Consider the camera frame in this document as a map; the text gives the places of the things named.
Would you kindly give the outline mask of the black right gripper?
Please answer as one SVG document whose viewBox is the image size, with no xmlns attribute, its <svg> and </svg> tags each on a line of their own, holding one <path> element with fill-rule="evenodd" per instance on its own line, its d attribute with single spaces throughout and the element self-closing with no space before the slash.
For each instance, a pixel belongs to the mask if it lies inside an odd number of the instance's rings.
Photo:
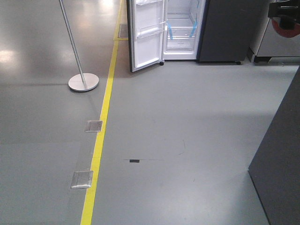
<svg viewBox="0 0 300 225">
<path fill-rule="evenodd" d="M 268 17 L 282 18 L 292 23 L 300 23 L 300 1 L 284 0 L 269 4 Z"/>
</svg>

